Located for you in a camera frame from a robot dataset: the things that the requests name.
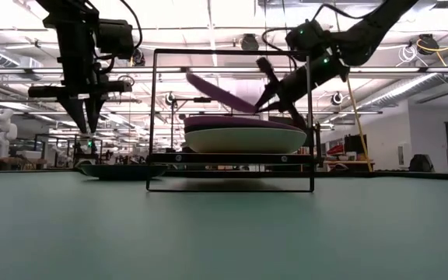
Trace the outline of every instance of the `wall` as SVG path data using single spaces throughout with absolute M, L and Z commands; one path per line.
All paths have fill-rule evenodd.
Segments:
M 411 146 L 414 154 L 428 154 L 436 172 L 448 172 L 447 135 L 448 107 L 411 105 Z
M 375 162 L 375 170 L 397 170 L 408 167 L 411 161 L 411 132 L 408 103 L 398 107 L 384 108 L 383 114 L 366 115 L 360 118 L 362 131 L 367 135 L 369 157 Z M 335 126 L 335 131 L 323 132 L 321 141 L 327 143 L 345 135 L 358 135 L 357 125 Z M 398 146 L 404 147 L 404 165 L 398 162 Z

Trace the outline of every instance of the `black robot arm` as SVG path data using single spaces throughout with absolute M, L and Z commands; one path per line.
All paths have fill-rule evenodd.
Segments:
M 56 97 L 82 133 L 87 132 L 82 110 L 85 105 L 89 129 L 95 132 L 108 93 L 132 91 L 129 83 L 109 82 L 106 75 L 113 68 L 115 58 L 129 59 L 134 53 L 132 26 L 125 20 L 100 19 L 100 13 L 89 0 L 37 2 L 49 12 L 49 16 L 43 20 L 44 26 L 56 29 L 63 86 L 33 86 L 29 89 L 29 96 Z M 101 57 L 110 59 L 109 67 L 102 69 L 96 61 L 95 47 L 101 53 L 109 54 Z M 89 94 L 88 99 L 77 98 L 79 94 L 85 93 Z
M 286 42 L 294 51 L 306 51 L 310 61 L 310 88 L 315 89 L 335 76 L 346 81 L 350 66 L 365 64 L 376 51 L 390 28 L 411 9 L 418 0 L 385 0 L 378 8 L 362 17 L 350 29 L 332 33 L 322 30 L 320 24 L 313 20 L 293 28 L 286 36 Z M 306 56 L 295 56 L 296 60 L 306 61 Z M 298 122 L 303 119 L 292 105 L 307 93 L 306 67 L 299 67 L 279 81 L 274 71 L 264 58 L 257 61 L 259 68 L 270 82 L 256 103 L 257 111 L 288 111 Z M 259 109 L 275 94 L 280 101 Z

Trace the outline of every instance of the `dish rack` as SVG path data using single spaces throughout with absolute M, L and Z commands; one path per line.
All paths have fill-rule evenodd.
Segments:
M 254 56 L 296 56 L 296 55 L 308 55 L 305 51 L 229 51 L 229 50 L 191 50 L 191 49 L 156 49 L 153 53 L 153 70 L 152 70 L 152 99 L 151 99 L 151 111 L 150 111 L 150 129 L 149 129 L 149 154 L 146 159 L 147 164 L 169 164 L 169 165 L 238 165 L 238 164 L 270 164 L 270 165 L 307 165 L 308 172 L 305 173 L 309 178 L 309 186 L 297 190 L 281 189 L 281 190 L 243 190 L 245 192 L 314 192 L 314 178 L 316 176 L 316 166 L 322 165 L 322 157 L 320 152 L 320 145 L 317 146 L 317 156 L 314 156 L 314 139 L 316 142 L 320 142 L 320 126 L 313 124 L 313 107 L 312 107 L 312 95 L 310 84 L 307 83 L 307 98 L 308 98 L 308 113 L 307 123 L 308 128 L 307 138 L 309 140 L 309 155 L 298 154 L 198 154 L 198 153 L 179 153 L 168 152 L 158 153 L 153 151 L 154 142 L 154 130 L 155 130 L 155 117 L 156 117 L 156 82 L 158 79 L 157 61 L 160 54 L 203 54 L 203 55 L 254 55 Z M 305 66 L 307 72 L 307 81 L 310 81 L 310 66 L 309 59 Z M 181 73 L 185 73 L 187 68 L 181 67 Z M 173 126 L 174 111 L 172 106 L 171 124 Z M 275 172 L 236 172 L 226 173 L 226 178 L 233 178 L 233 174 L 238 177 L 292 177 L 289 173 L 275 173 Z M 180 189 L 159 189 L 151 187 L 150 176 L 146 180 L 147 191 L 169 191 L 169 192 L 185 192 L 190 190 Z M 197 192 L 206 192 L 205 190 L 197 190 Z

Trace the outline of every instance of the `green table surface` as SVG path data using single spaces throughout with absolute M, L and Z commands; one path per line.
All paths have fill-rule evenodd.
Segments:
M 448 280 L 448 181 L 318 179 L 314 194 L 181 194 L 78 173 L 2 173 L 3 279 Z

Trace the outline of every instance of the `purple plate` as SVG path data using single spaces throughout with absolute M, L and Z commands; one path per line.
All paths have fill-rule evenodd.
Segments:
M 195 74 L 191 74 L 189 72 L 186 73 L 186 79 L 201 93 L 214 99 L 215 101 L 219 101 L 220 103 L 233 108 L 234 110 L 238 110 L 239 112 L 244 112 L 247 114 L 254 114 L 255 112 L 257 112 L 257 108 L 255 108 L 254 105 L 248 103 L 245 100 L 242 100 L 238 96 L 234 96 L 232 93 L 227 92 L 210 82 L 205 81 Z
M 184 127 L 193 126 L 209 126 L 212 125 L 226 125 L 229 128 L 234 126 L 247 126 L 251 128 L 280 128 L 302 131 L 300 128 L 296 128 L 287 124 L 280 124 L 273 121 L 263 121 L 250 119 L 245 117 L 226 117 L 226 116 L 195 116 L 187 117 L 184 119 Z

